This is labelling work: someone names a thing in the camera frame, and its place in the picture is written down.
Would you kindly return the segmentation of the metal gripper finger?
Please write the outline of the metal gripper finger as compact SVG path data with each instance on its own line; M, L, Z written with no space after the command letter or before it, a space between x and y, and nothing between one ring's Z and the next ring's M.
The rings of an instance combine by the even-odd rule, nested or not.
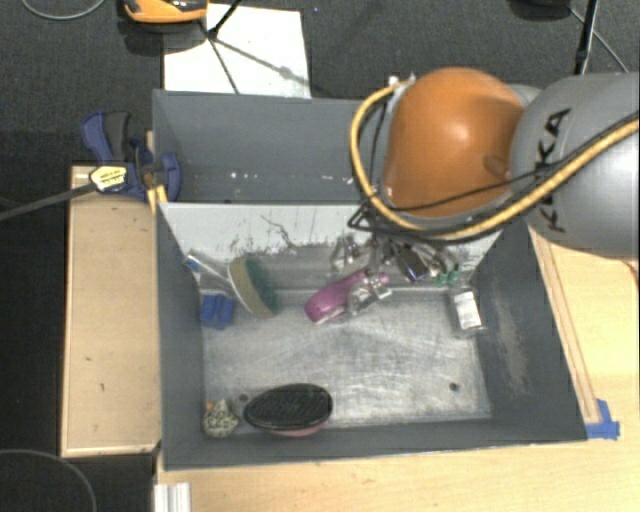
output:
M360 246L353 235L339 237L329 258L331 272L333 274L345 272L359 256Z
M365 277L354 285L347 295L347 313L360 314L369 306L392 295L388 277Z

